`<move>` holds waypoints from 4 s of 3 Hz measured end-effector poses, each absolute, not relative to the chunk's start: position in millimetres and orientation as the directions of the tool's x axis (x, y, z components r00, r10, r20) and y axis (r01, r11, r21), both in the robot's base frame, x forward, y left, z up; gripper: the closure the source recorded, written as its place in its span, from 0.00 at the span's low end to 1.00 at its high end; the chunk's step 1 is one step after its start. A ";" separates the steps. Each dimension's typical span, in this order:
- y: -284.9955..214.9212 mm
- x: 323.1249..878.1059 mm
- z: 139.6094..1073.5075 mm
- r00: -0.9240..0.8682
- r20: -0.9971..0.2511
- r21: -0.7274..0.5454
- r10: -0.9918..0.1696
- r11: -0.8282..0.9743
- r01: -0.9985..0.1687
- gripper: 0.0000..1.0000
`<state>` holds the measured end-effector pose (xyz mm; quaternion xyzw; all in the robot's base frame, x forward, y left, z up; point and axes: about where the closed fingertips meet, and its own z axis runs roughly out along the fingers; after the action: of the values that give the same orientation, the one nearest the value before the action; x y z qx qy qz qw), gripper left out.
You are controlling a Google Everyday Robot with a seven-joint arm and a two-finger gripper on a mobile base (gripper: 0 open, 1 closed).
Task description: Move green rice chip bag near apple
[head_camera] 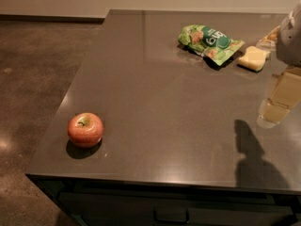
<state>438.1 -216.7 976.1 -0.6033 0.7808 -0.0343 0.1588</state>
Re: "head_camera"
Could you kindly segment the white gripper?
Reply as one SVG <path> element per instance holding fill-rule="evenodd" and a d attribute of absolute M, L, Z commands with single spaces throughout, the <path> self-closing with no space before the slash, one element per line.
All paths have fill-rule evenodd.
<path fill-rule="evenodd" d="M 273 128 L 301 102 L 301 1 L 256 47 L 266 51 L 277 48 L 277 59 L 290 65 L 282 74 L 272 75 L 259 108 L 257 124 Z"/>

